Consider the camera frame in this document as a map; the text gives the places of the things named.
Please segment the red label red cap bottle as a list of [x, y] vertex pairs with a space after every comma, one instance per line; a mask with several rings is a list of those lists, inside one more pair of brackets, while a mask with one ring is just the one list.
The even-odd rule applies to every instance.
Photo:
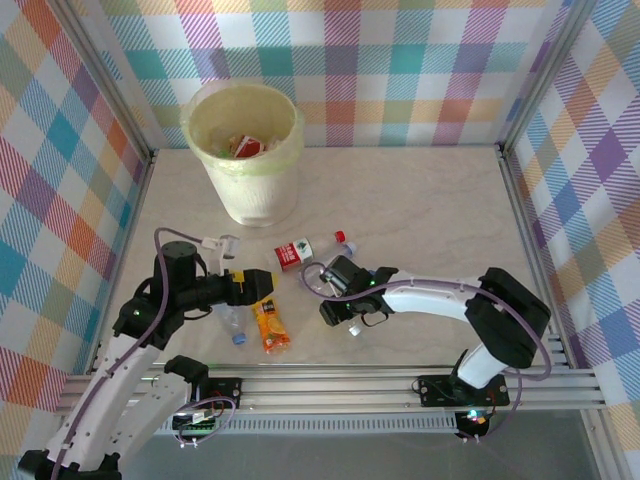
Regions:
[[342, 230], [319, 236], [305, 236], [283, 243], [266, 254], [268, 266], [275, 272], [296, 269], [319, 258], [347, 240]]

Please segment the cream plastic waste bin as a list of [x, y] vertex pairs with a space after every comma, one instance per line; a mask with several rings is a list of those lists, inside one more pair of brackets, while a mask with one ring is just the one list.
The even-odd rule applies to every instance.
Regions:
[[281, 222], [296, 207], [296, 161], [249, 159], [202, 162], [226, 212], [237, 223], [267, 227]]

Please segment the aluminium side frame rail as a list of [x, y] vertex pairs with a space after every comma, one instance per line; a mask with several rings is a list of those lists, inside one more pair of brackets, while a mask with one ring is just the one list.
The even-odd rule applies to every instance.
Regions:
[[516, 176], [513, 173], [513, 169], [511, 168], [509, 161], [505, 157], [505, 154], [500, 149], [500, 146], [496, 147], [496, 156], [505, 189], [516, 218], [516, 224], [519, 230], [519, 235], [521, 237], [521, 242], [523, 244], [535, 290], [539, 298], [549, 307], [551, 311], [551, 319], [547, 327], [548, 333], [546, 334], [546, 338], [550, 343], [554, 345], [554, 353], [563, 354], [563, 360], [555, 360], [554, 365], [577, 369], [578, 363], [572, 351], [569, 338], [566, 335], [566, 331], [561, 322], [558, 306], [548, 278], [546, 277], [546, 272], [544, 270], [542, 257], [536, 243], [536, 237], [532, 228], [532, 224], [527, 217], [524, 197], [519, 190]]
[[105, 301], [105, 304], [103, 305], [103, 309], [101, 311], [101, 314], [98, 318], [95, 329], [93, 331], [87, 359], [83, 365], [82, 372], [84, 374], [89, 374], [94, 371], [94, 364], [96, 363], [96, 359], [99, 355], [99, 350], [102, 344], [104, 330], [110, 318], [111, 306], [114, 302], [114, 298], [116, 296], [117, 289], [124, 272], [124, 266], [126, 264], [127, 256], [130, 250], [130, 245], [136, 232], [137, 224], [139, 222], [140, 214], [141, 214], [144, 201], [150, 186], [151, 177], [153, 175], [155, 164], [157, 162], [159, 153], [160, 153], [159, 149], [153, 149], [150, 152], [149, 158], [146, 162], [143, 175], [141, 178], [141, 184], [138, 190], [138, 194], [136, 196], [136, 202], [134, 204], [134, 208], [132, 209], [129, 222], [127, 224], [126, 235], [123, 237], [122, 250], [119, 256], [117, 257], [117, 262], [113, 270], [113, 278], [107, 290], [106, 301]]

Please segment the cream plastic trash bin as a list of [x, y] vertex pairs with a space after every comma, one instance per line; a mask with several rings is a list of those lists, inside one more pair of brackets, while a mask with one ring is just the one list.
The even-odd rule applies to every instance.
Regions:
[[[214, 172], [231, 176], [280, 173], [296, 164], [304, 149], [304, 116], [285, 94], [266, 85], [225, 87], [209, 82], [184, 105], [180, 127], [188, 147]], [[233, 139], [252, 137], [267, 146], [257, 156], [235, 158]]]

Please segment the orange juice bottle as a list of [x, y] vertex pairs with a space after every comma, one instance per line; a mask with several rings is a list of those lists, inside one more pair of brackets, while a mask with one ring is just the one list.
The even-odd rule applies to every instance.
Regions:
[[259, 329], [261, 342], [267, 354], [275, 354], [288, 349], [291, 339], [280, 318], [279, 309], [272, 297], [267, 297], [252, 307]]

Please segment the blue cap water bottle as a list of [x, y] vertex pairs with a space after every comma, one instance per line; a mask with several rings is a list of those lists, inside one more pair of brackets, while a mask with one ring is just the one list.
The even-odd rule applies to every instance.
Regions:
[[222, 328], [234, 345], [243, 345], [247, 341], [246, 330], [249, 313], [247, 307], [219, 304], [213, 308], [213, 312], [219, 318]]

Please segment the bluish clear ribbed bottle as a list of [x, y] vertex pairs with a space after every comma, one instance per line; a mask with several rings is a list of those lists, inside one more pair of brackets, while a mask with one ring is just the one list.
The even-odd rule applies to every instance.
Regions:
[[327, 267], [338, 256], [344, 256], [348, 259], [352, 258], [356, 250], [357, 247], [353, 242], [336, 243], [326, 251], [320, 253], [314, 261]]

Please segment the aluminium frame post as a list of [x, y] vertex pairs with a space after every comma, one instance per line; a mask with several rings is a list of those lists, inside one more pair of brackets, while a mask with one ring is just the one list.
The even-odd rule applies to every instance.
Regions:
[[515, 151], [517, 142], [524, 135], [536, 109], [563, 66], [571, 47], [597, 2], [598, 0], [572, 0], [567, 15], [560, 24], [558, 34], [542, 57], [541, 65], [532, 79], [531, 87], [516, 111], [504, 139], [497, 143], [498, 151], [505, 160]]
[[69, 35], [71, 42], [77, 49], [86, 69], [96, 82], [107, 104], [111, 107], [115, 117], [120, 121], [123, 131], [132, 141], [134, 149], [148, 163], [152, 163], [155, 150], [146, 141], [141, 128], [135, 121], [123, 95], [117, 87], [116, 81], [107, 68], [91, 36], [84, 28], [80, 16], [76, 13], [70, 0], [46, 0], [54, 14], [60, 21], [62, 28]]

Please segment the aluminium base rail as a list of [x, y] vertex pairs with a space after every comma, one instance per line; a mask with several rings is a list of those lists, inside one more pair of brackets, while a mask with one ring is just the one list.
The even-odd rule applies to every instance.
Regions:
[[[163, 370], [163, 364], [152, 365], [138, 378], [126, 381], [129, 386], [119, 393], [107, 385], [110, 381], [105, 382], [90, 407], [104, 404], [108, 408], [115, 400], [121, 412], [133, 408]], [[451, 370], [451, 366], [415, 365], [219, 365], [209, 370], [209, 376], [242, 379], [239, 413], [243, 414], [413, 413], [422, 409], [413, 390], [416, 378], [449, 375]], [[70, 414], [80, 406], [93, 377], [97, 372], [67, 380], [57, 410], [60, 414]], [[604, 407], [604, 395], [592, 370], [554, 368], [544, 380], [523, 379], [518, 411]]]

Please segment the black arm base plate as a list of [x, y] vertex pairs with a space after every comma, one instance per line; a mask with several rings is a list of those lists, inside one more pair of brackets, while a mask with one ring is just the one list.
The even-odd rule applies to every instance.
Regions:
[[177, 374], [160, 374], [153, 378], [143, 397], [153, 409], [167, 410], [169, 415], [189, 410], [189, 404], [207, 398], [228, 397], [236, 406], [240, 404], [242, 380], [237, 377], [185, 380]]
[[503, 407], [510, 404], [503, 375], [476, 389], [449, 375], [421, 375], [413, 389], [422, 407]]

